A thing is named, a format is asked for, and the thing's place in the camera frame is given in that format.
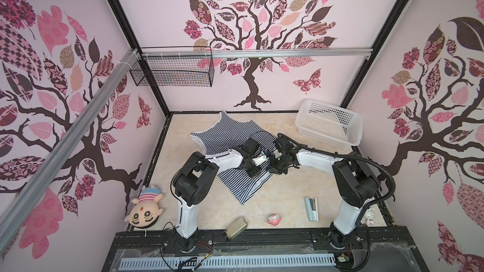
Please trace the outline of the blue white striped tank top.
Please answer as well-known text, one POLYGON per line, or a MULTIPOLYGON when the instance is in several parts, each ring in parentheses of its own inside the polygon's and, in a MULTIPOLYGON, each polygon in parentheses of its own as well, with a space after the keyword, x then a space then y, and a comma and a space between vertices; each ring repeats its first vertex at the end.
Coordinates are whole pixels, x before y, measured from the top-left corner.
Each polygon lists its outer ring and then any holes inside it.
MULTIPOLYGON (((219 113, 219 120, 212 127, 201 132, 192 132, 190 138, 201 147, 202 153, 207 157, 215 157, 228 152, 247 157, 243 144, 249 141, 256 143, 257 153, 253 155, 255 158, 268 156, 276 150, 274 135, 253 120, 237 121, 226 112, 219 113)), ((268 161, 263 162, 259 168, 256 175, 251 176, 248 169, 244 168, 242 164, 228 169, 220 167, 218 177, 235 199, 244 205, 272 176, 268 172, 268 161)))

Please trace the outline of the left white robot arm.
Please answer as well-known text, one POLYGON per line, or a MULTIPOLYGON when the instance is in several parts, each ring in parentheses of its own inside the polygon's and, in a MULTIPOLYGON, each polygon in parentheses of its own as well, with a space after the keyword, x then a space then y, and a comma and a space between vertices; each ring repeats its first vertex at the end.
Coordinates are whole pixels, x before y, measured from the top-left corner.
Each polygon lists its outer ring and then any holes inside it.
POLYGON ((229 169, 240 169, 250 176, 262 173, 270 152, 249 138, 244 144, 214 155, 194 152, 171 180, 173 196, 178 200, 175 242, 181 250, 193 250, 197 241, 199 204, 208 195, 216 176, 229 169))

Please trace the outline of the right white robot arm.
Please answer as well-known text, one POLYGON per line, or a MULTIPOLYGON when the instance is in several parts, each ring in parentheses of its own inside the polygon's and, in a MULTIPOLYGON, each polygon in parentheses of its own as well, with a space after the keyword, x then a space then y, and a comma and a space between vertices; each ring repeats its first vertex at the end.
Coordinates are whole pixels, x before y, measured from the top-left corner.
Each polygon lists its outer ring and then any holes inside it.
POLYGON ((392 197, 396 190, 393 175, 382 165, 356 152, 339 154, 309 147, 283 133, 274 141, 276 153, 269 159, 270 172, 286 174, 291 167, 307 166, 332 170, 342 203, 330 225, 328 239, 335 249, 343 249, 360 226, 371 206, 392 197))

